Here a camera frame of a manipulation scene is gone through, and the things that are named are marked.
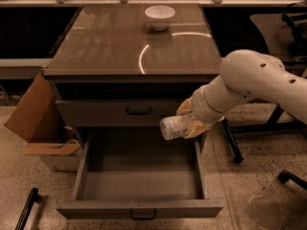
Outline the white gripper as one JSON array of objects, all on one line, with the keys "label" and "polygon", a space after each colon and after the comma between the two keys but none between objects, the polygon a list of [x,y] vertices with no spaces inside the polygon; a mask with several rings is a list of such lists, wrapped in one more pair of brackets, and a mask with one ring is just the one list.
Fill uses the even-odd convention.
[{"label": "white gripper", "polygon": [[212,127],[212,124],[221,121],[224,114],[214,110],[207,102],[204,94],[206,86],[194,91],[191,99],[186,99],[177,109],[177,115],[185,115],[192,111],[192,116],[184,118],[186,131],[183,134],[184,139],[195,138]]}]

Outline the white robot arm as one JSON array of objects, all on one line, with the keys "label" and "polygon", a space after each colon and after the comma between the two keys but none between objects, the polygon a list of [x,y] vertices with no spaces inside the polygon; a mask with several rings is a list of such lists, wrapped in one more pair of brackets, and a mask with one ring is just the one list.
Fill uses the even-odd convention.
[{"label": "white robot arm", "polygon": [[287,72],[276,57],[237,50],[222,60],[220,75],[195,90],[177,110],[184,117],[182,137],[198,136],[229,109],[253,99],[277,104],[307,123],[307,80]]}]

